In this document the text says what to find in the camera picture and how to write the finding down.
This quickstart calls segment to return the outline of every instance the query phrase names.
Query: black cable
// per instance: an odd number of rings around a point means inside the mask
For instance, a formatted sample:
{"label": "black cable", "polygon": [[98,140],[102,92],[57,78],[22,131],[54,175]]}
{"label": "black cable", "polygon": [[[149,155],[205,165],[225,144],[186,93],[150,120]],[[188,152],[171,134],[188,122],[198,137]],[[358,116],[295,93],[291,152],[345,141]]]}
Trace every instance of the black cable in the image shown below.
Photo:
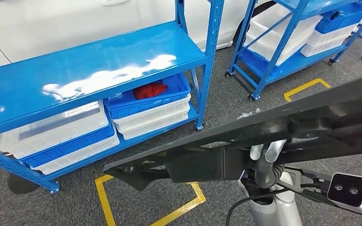
{"label": "black cable", "polygon": [[265,197],[269,197],[269,196],[273,196],[273,195],[276,195],[276,194],[279,194],[279,193],[282,193],[282,192],[286,192],[286,191],[288,191],[288,189],[281,189],[281,190],[274,191],[274,192],[271,192],[271,193],[251,196],[251,197],[247,197],[247,198],[239,200],[238,202],[234,203],[231,206],[231,208],[228,210],[227,218],[225,219],[225,225],[230,226],[230,219],[231,219],[232,212],[234,211],[235,208],[237,208],[239,205],[243,204],[244,202],[247,202],[247,201],[250,201],[250,200],[255,200],[255,199],[260,199],[260,198],[265,198]]}

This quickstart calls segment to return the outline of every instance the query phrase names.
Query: white car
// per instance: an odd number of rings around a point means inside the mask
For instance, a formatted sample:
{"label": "white car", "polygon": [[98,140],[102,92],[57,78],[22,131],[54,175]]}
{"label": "white car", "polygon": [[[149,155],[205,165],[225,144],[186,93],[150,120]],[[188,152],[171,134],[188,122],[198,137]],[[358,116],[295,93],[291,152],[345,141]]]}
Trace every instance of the white car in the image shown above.
{"label": "white car", "polygon": [[[249,0],[225,0],[217,48],[229,47]],[[260,6],[269,0],[259,0]],[[0,66],[174,19],[174,0],[0,0]],[[210,3],[186,0],[189,36],[205,48]]]}

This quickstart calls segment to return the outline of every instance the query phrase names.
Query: shelf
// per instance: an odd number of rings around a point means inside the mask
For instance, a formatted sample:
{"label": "shelf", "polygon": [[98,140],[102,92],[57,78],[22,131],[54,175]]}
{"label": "shelf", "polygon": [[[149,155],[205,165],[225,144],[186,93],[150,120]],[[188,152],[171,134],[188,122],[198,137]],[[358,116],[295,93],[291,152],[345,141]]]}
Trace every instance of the shelf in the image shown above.
{"label": "shelf", "polygon": [[0,67],[0,133],[203,65],[175,22]]}
{"label": "shelf", "polygon": [[[287,7],[289,10],[294,10],[299,0],[274,0],[276,3]],[[309,0],[306,9],[304,10],[301,19],[306,19],[321,13],[325,13],[338,7],[357,2],[357,0]]]}
{"label": "shelf", "polygon": [[[313,65],[333,54],[339,53],[345,50],[346,48],[347,47],[345,45],[341,45],[311,57],[305,57],[301,53],[295,54],[282,64],[281,71],[279,71],[278,73],[271,73],[270,76],[267,78],[265,84],[268,85],[279,79],[285,78],[286,76],[293,74],[297,71],[300,71],[310,65]],[[244,52],[242,52],[240,55],[240,59],[242,60],[242,62],[261,79],[264,76],[264,72],[261,71],[258,67],[256,67],[252,63],[250,63],[248,58],[244,58],[243,53]]]}
{"label": "shelf", "polygon": [[120,144],[117,145],[117,146],[114,146],[112,148],[109,148],[107,149],[106,151],[103,151],[99,154],[96,154],[94,156],[91,156],[90,158],[88,159],[84,159],[82,161],[79,161],[73,165],[70,165],[68,167],[65,167],[59,171],[56,171],[54,173],[51,173],[51,174],[48,174],[46,175],[44,178],[46,180],[52,180],[52,179],[55,179],[59,176],[62,176],[66,173],[69,173],[71,171],[74,171],[76,169],[79,169],[83,166],[86,166],[88,164],[91,164],[95,161],[98,161],[100,159],[103,159],[103,158],[106,158],[114,153],[117,153],[119,151],[122,151],[128,147],[131,147],[133,145],[136,145],[136,144],[139,144],[143,141],[146,141],[148,139],[151,139],[152,137],[155,137],[157,135],[160,135],[162,133],[165,133],[165,132],[168,132],[176,127],[179,127],[185,123],[188,123],[188,122],[191,122],[195,119],[198,118],[198,113],[196,112],[195,108],[193,107],[193,105],[191,103],[189,103],[189,106],[190,106],[190,110],[188,111],[188,119],[184,120],[184,121],[181,121],[181,122],[178,122],[176,124],[173,124],[173,125],[170,125],[170,126],[167,126],[165,128],[162,128],[162,129],[159,129],[159,130],[155,130],[153,132],[150,132],[150,133],[147,133],[145,135],[142,135],[142,136],[139,136],[139,137],[135,137],[133,139],[129,139],[129,140],[124,140],[123,139],[123,136],[120,134],[120,133],[117,133],[118,134],[118,137],[120,139]]}

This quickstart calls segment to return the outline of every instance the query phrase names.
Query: plastic storage bin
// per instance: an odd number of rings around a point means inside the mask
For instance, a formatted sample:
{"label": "plastic storage bin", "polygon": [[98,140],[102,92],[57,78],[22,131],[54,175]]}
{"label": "plastic storage bin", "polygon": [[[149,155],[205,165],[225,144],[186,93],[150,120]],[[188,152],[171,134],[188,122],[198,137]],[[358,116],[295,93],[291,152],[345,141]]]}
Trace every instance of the plastic storage bin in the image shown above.
{"label": "plastic storage bin", "polygon": [[[275,4],[259,15],[253,17],[247,32],[246,41],[244,43],[245,46],[267,31],[288,13],[290,13],[290,11],[287,8],[280,4]],[[312,34],[321,18],[321,16],[313,16],[298,23],[276,65],[281,65],[305,44],[307,38]],[[249,50],[262,55],[266,60],[270,61],[289,21],[290,17],[261,37],[249,47]]]}
{"label": "plastic storage bin", "polygon": [[114,97],[104,99],[112,119],[123,118],[157,106],[185,98],[190,92],[188,80],[183,73],[161,80],[167,85],[167,90],[156,97],[137,100],[133,90],[128,90]]}
{"label": "plastic storage bin", "polygon": [[347,38],[357,25],[358,24],[353,24],[325,34],[314,31],[313,34],[310,35],[309,39],[307,39],[306,43],[311,46],[319,46],[335,41],[337,39]]}
{"label": "plastic storage bin", "polygon": [[327,51],[327,50],[330,50],[332,48],[342,45],[342,43],[344,42],[345,39],[346,38],[339,38],[334,41],[331,41],[331,42],[328,42],[325,44],[321,44],[318,46],[312,46],[312,45],[306,44],[300,52],[306,57],[311,57],[318,53],[321,53],[321,52],[324,52],[324,51]]}
{"label": "plastic storage bin", "polygon": [[354,2],[323,13],[322,16],[323,19],[317,24],[316,30],[324,34],[359,23],[362,19],[362,4]]}
{"label": "plastic storage bin", "polygon": [[47,175],[53,173],[55,171],[61,170],[67,166],[70,166],[76,162],[82,161],[86,158],[89,158],[93,155],[96,155],[100,152],[103,152],[113,146],[116,146],[120,143],[120,140],[116,134],[116,129],[112,127],[114,130],[114,135],[99,141],[98,143],[94,143],[90,146],[84,147],[78,151],[72,152],[65,156],[62,156],[58,159],[40,165],[38,167],[31,167],[33,170],[40,170],[43,174]]}
{"label": "plastic storage bin", "polygon": [[112,134],[96,134],[99,129],[109,126],[110,119],[105,113],[102,101],[92,102],[73,110],[40,120],[0,134],[0,152],[11,153],[21,159],[31,154],[61,148],[84,135],[93,136],[78,146],[88,146]]}
{"label": "plastic storage bin", "polygon": [[184,99],[173,101],[121,119],[114,119],[113,122],[116,124],[117,129],[121,132],[129,128],[134,128],[152,121],[160,120],[176,112],[185,111],[187,109],[189,110],[190,99],[191,95],[188,94]]}
{"label": "plastic storage bin", "polygon": [[57,158],[80,150],[84,147],[102,141],[115,134],[115,129],[111,124],[81,137],[71,139],[57,146],[31,154],[19,159],[20,162],[27,163],[30,167],[38,167]]}
{"label": "plastic storage bin", "polygon": [[124,140],[128,140],[187,119],[190,98],[188,95],[182,100],[113,121]]}
{"label": "plastic storage bin", "polygon": [[[294,52],[294,54],[292,54],[289,58],[293,57],[294,55],[299,54],[299,49],[296,50]],[[262,57],[261,55],[250,51],[249,49],[245,49],[245,51],[243,51],[240,55],[239,55],[242,60],[244,60],[247,63],[251,63],[254,66],[258,67],[262,72],[265,72],[268,64],[270,63],[270,61],[266,60],[264,57]],[[273,70],[270,73],[278,73],[278,72],[282,72],[282,68],[283,65],[275,65]]]}
{"label": "plastic storage bin", "polygon": [[[299,42],[295,43],[293,48],[284,49],[275,63],[276,67],[282,65],[286,60],[293,56],[301,47],[303,47],[309,36],[302,38]],[[246,35],[246,40],[250,43],[254,40],[250,35]],[[253,64],[259,67],[262,71],[265,71],[268,63],[270,62],[272,55],[274,55],[276,46],[266,45],[264,42],[257,40],[252,46],[248,48],[243,56],[251,58]]]}

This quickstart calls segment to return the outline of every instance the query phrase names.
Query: car door handle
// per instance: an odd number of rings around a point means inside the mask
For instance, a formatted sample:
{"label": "car door handle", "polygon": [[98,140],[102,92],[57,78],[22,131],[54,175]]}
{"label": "car door handle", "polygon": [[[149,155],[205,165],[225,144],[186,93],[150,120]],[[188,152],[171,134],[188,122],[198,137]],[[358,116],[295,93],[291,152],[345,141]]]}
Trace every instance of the car door handle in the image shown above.
{"label": "car door handle", "polygon": [[114,5],[126,3],[128,1],[130,1],[130,0],[104,0],[102,2],[102,6],[114,6]]}

